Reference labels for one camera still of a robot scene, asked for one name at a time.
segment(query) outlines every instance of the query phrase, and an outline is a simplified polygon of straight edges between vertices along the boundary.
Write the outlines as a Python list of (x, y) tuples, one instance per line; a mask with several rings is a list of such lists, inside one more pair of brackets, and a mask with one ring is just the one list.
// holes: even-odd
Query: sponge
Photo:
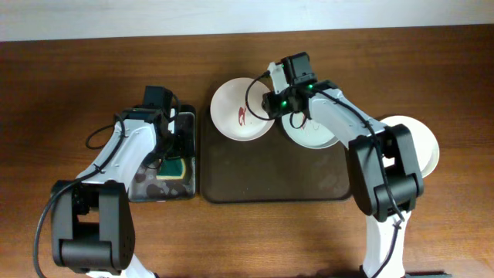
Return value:
[(183, 158), (164, 160), (160, 171), (156, 174), (158, 180), (181, 180), (185, 176), (185, 160)]

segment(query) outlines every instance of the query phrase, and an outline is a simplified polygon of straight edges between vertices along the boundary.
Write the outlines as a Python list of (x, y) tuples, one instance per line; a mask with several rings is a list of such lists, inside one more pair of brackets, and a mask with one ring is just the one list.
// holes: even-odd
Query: white wall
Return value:
[(0, 40), (494, 22), (494, 0), (0, 0)]

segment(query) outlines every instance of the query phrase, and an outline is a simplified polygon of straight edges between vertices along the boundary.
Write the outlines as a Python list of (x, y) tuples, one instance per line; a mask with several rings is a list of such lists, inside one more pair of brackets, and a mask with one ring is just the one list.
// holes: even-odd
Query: black mat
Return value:
[(278, 119), (258, 139), (225, 137), (209, 109), (201, 117), (200, 191), (210, 202), (336, 201), (350, 197), (344, 146), (294, 143)]

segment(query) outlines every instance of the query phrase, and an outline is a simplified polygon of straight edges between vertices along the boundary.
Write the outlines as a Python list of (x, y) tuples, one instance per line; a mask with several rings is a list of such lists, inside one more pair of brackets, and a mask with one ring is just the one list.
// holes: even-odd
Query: brown table surface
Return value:
[[(426, 123), (441, 147), (407, 227), (407, 270), (494, 276), (494, 26), (355, 29), (0, 44), (0, 268), (34, 277), (32, 240), (49, 190), (97, 155), (92, 131), (163, 85), (202, 110), (215, 89), (307, 51), (374, 117)], [(346, 202), (131, 204), (135, 252), (161, 276), (312, 276), (357, 270), (365, 220)], [(40, 263), (52, 261), (49, 219)]]

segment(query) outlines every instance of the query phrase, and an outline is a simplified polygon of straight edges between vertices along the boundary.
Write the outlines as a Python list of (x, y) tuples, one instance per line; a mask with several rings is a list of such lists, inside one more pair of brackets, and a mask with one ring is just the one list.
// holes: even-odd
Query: red logo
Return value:
[(239, 109), (239, 124), (240, 124), (240, 126), (242, 126), (242, 122), (243, 122), (243, 125), (245, 126), (245, 112), (247, 112), (247, 104), (244, 105), (244, 107), (240, 107), (240, 109)]

